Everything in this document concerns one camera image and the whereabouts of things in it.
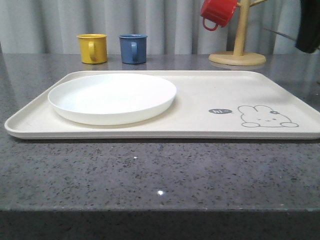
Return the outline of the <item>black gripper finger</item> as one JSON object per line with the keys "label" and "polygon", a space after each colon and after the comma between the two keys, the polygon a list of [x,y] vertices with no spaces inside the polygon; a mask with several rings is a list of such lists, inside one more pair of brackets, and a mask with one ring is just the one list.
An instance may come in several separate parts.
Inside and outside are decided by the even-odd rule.
{"label": "black gripper finger", "polygon": [[320,46],[320,1],[300,1],[300,25],[295,47],[304,53],[314,53]]}

